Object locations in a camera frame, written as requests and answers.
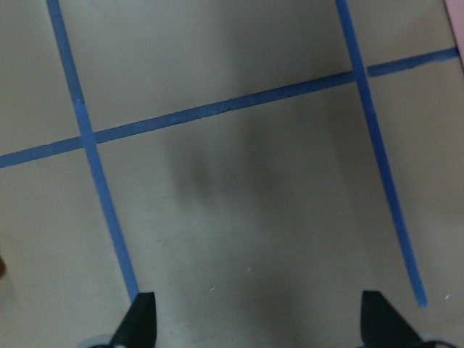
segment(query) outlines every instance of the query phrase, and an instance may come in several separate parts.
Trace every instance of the painter's tape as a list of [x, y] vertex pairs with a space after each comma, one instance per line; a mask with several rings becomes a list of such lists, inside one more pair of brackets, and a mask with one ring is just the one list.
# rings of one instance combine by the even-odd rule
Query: painter's tape
[[[419, 56], [409, 57], [405, 59], [395, 60], [383, 64], [373, 65], [368, 67], [368, 75], [382, 76], [392, 74], [399, 71], [413, 69], [420, 65], [443, 62], [448, 59], [459, 57], [456, 47], [451, 49], [444, 49], [441, 51], [422, 54]], [[169, 127], [171, 125], [178, 125], [191, 120], [198, 120], [203, 117], [219, 115], [227, 111], [244, 109], [258, 104], [274, 102], [293, 96], [308, 94], [316, 91], [321, 91], [327, 88], [341, 86], [355, 81], [352, 72], [343, 72], [336, 75], [326, 76], [315, 80], [309, 80], [303, 83], [296, 83], [290, 86], [271, 89], [248, 96], [241, 96], [239, 98], [230, 99], [226, 101], [219, 101], [201, 107], [194, 107], [192, 109], [174, 112], [169, 115], [154, 117], [148, 120], [142, 120], [120, 127], [109, 128], [95, 133], [96, 142], [103, 144], [108, 141], [125, 138], [127, 136], [134, 136], [136, 134], [155, 131], [156, 129]], [[81, 94], [75, 96], [77, 99], [82, 98]], [[0, 156], [0, 169], [10, 167], [12, 165], [19, 165], [21, 163], [39, 160], [53, 156], [55, 154], [62, 154], [64, 152], [81, 149], [83, 147], [80, 138], [71, 138], [63, 141], [58, 141], [49, 145], [42, 145], [26, 149], [11, 154]]]
[[70, 43], [66, 34], [65, 23], [63, 21], [61, 9], [59, 8], [59, 2], [58, 0], [47, 0], [46, 3], [49, 8], [50, 19], [55, 33], [55, 38], [57, 40], [59, 55], [65, 70], [72, 105], [78, 121], [80, 139], [84, 149], [86, 150], [88, 164], [91, 169], [95, 187], [99, 195], [100, 204], [112, 237], [120, 269], [123, 273], [124, 282], [128, 290], [130, 300], [133, 301], [138, 294], [138, 284], [128, 250], [125, 245], [123, 233], [116, 216], [115, 206], [109, 192], [102, 162], [96, 147], [94, 132], [92, 131], [82, 89], [80, 88], [78, 73], [75, 68], [73, 54], [71, 53]]
[[420, 65], [432, 62], [444, 62], [456, 57], [459, 57], [459, 51], [457, 50], [457, 47], [452, 47], [451, 49], [442, 49], [441, 51], [398, 59], [394, 60], [393, 62], [372, 65], [368, 67], [368, 75], [375, 77], [397, 73], [399, 71], [413, 69], [414, 67], [418, 67]]
[[80, 137], [57, 141], [56, 143], [32, 147], [30, 149], [4, 154], [0, 156], [0, 169], [20, 165], [21, 163], [30, 162], [54, 156], [55, 154], [63, 154], [65, 152], [82, 149], [82, 141]]
[[421, 307], [426, 307], [426, 292], [422, 284], [421, 275], [419, 274], [419, 269], [414, 257], [413, 247], [408, 236], [405, 219], [403, 218], [397, 192], [394, 187], [392, 172], [386, 156], [384, 140], [382, 139], [377, 121], [376, 109], [373, 104], [372, 96], [370, 95], [368, 76], [366, 75], [363, 59], [361, 58], [360, 49], [357, 44], [355, 28], [349, 13], [347, 0], [336, 0], [336, 7], [339, 13], [345, 41], [347, 42], [349, 57], [353, 66], [353, 73], [355, 74], [357, 89], [360, 94], [362, 108], [364, 109], [365, 119], [368, 124], [370, 139], [376, 156], [382, 184], [384, 185], [386, 199], [389, 203], [399, 245], [401, 246], [403, 258], [405, 260], [407, 274], [409, 275], [417, 303]]
[[254, 105], [274, 102], [277, 100], [308, 94], [311, 92], [321, 91], [323, 89], [345, 85], [354, 82], [352, 72], [342, 72], [340, 74], [318, 78], [315, 80], [297, 83], [290, 86], [271, 89], [248, 96], [219, 101], [217, 103], [194, 107], [192, 109], [174, 112], [169, 115], [163, 115], [149, 120], [138, 121], [114, 127], [106, 130], [101, 130], [95, 133], [97, 143], [105, 143], [107, 141], [125, 138], [140, 133], [155, 131], [156, 129], [166, 128], [171, 125], [178, 125], [193, 120], [198, 120], [204, 117], [219, 115], [227, 111], [234, 111], [252, 107]]

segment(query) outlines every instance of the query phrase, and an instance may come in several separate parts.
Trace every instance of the floor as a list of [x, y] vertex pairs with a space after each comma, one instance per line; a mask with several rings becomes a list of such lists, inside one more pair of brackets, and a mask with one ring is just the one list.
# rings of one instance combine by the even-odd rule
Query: floor
[[[356, 82], [300, 93], [352, 70], [335, 1], [60, 4], [109, 204], [138, 287], [157, 296], [158, 348], [358, 347], [363, 289], [464, 344], [464, 78], [442, 1], [348, 1], [426, 308]], [[108, 206], [46, 1], [0, 2], [0, 44], [0, 346], [76, 347], [130, 304]]]

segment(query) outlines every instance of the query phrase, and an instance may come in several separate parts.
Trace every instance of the blue tape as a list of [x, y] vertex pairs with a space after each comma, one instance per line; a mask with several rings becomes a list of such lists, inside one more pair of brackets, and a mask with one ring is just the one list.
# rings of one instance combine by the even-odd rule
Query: blue tape
[[96, 147], [94, 132], [92, 131], [82, 89], [80, 88], [78, 72], [75, 68], [73, 54], [71, 53], [70, 44], [66, 34], [65, 23], [63, 21], [61, 9], [59, 8], [59, 2], [57, 0], [47, 0], [46, 3], [49, 8], [50, 19], [57, 40], [59, 55], [65, 70], [66, 81], [72, 98], [72, 105], [78, 121], [80, 139], [84, 149], [86, 150], [88, 164], [91, 169], [101, 207], [112, 237], [120, 269], [123, 273], [124, 282], [128, 290], [130, 300], [133, 301], [139, 293], [138, 284], [129, 253], [125, 245], [123, 233], [116, 216], [115, 206], [111, 199], [102, 162]]
[[[382, 76], [385, 74], [396, 73], [402, 70], [412, 69], [419, 65], [432, 62], [443, 62], [445, 60], [453, 59], [456, 57], [459, 57], [459, 52], [456, 47], [452, 47], [451, 49], [444, 49], [428, 54], [422, 54], [420, 56], [373, 65], [368, 67], [368, 74], [369, 76]], [[316, 80], [310, 80], [281, 88], [275, 88], [269, 91], [250, 94], [248, 96], [242, 96], [228, 101], [219, 101], [218, 103], [212, 103], [189, 110], [174, 112], [169, 115], [163, 115], [149, 120], [143, 120], [127, 125], [122, 125], [120, 127], [101, 130], [95, 133], [96, 142], [98, 144], [102, 144], [111, 140], [125, 138], [127, 136], [155, 131], [156, 129], [169, 127], [170, 125], [177, 125], [191, 120], [198, 120], [203, 117], [219, 115], [227, 111], [243, 109], [258, 104], [290, 98], [292, 96], [308, 94], [327, 88], [341, 86], [347, 83], [351, 83], [354, 80], [355, 78], [352, 72], [343, 72], [341, 74], [318, 78]], [[83, 98], [82, 94], [77, 94], [75, 97], [77, 99]], [[12, 154], [5, 154], [0, 156], [0, 169], [33, 160], [38, 160], [40, 158], [53, 156], [55, 154], [62, 154], [64, 152], [81, 149], [82, 147], [83, 146], [80, 142], [80, 138], [72, 138], [58, 141], [49, 145], [33, 147], [32, 149], [27, 149]]]
[[459, 57], [459, 51], [457, 50], [457, 47], [452, 47], [451, 49], [442, 49], [441, 51], [398, 59], [393, 62], [372, 65], [371, 67], [368, 67], [368, 75], [375, 77], [392, 74], [398, 71], [413, 69], [419, 65], [432, 62], [443, 62], [445, 60], [453, 59], [456, 57]]
[[420, 307], [426, 307], [426, 292], [422, 284], [419, 269], [414, 257], [413, 247], [410, 243], [405, 220], [403, 218], [397, 192], [394, 187], [392, 172], [390, 171], [389, 162], [384, 147], [384, 141], [378, 126], [376, 109], [374, 108], [372, 96], [370, 95], [368, 77], [366, 75], [363, 59], [361, 58], [360, 49], [357, 44], [355, 29], [349, 13], [347, 1], [336, 0], [336, 7], [339, 13], [345, 41], [347, 42], [349, 57], [352, 62], [353, 73], [355, 74], [357, 89], [360, 94], [362, 108], [364, 109], [365, 119], [368, 124], [370, 139], [372, 141], [378, 169], [380, 171], [382, 183], [384, 185], [386, 199], [389, 203], [389, 208], [393, 217], [399, 245], [401, 246], [403, 258], [405, 260], [407, 274], [409, 275], [417, 303]]
[[53, 144], [36, 146], [30, 149], [13, 152], [11, 154], [4, 154], [0, 156], [0, 169], [82, 148], [83, 145], [80, 137], [76, 137], [57, 141]]
[[128, 125], [121, 125], [120, 127], [101, 130], [95, 133], [95, 137], [97, 143], [101, 144], [107, 141], [125, 138], [127, 136], [155, 131], [156, 129], [169, 127], [171, 125], [179, 125], [181, 123], [199, 120], [204, 117], [219, 115], [227, 111], [244, 109], [254, 105], [298, 96], [300, 94], [307, 94], [327, 88], [341, 86], [354, 81], [355, 79], [352, 72], [342, 72], [340, 74], [318, 78], [316, 80], [275, 88], [269, 91], [250, 94], [248, 96], [241, 96], [227, 101], [219, 101], [217, 103], [174, 112], [169, 115], [163, 115], [149, 120], [138, 121]]

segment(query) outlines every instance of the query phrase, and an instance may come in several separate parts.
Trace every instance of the tan floor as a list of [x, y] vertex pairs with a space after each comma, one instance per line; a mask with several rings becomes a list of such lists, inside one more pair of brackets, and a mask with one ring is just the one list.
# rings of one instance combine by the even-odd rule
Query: tan floor
[[[454, 46], [441, 1], [349, 4], [367, 65]], [[62, 10], [95, 130], [350, 70], [332, 1]], [[77, 136], [45, 1], [0, 18], [1, 154]], [[157, 347], [353, 348], [363, 289], [464, 346], [462, 67], [370, 86], [429, 307], [349, 84], [99, 145]], [[0, 197], [0, 347], [111, 333], [128, 298], [84, 151], [1, 169]]]

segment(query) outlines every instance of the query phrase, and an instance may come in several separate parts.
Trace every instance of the pink object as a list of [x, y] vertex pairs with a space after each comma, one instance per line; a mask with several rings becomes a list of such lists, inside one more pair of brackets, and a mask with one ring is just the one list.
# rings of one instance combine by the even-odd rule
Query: pink object
[[447, 5], [452, 30], [455, 33], [457, 49], [464, 66], [464, 0], [444, 0]]

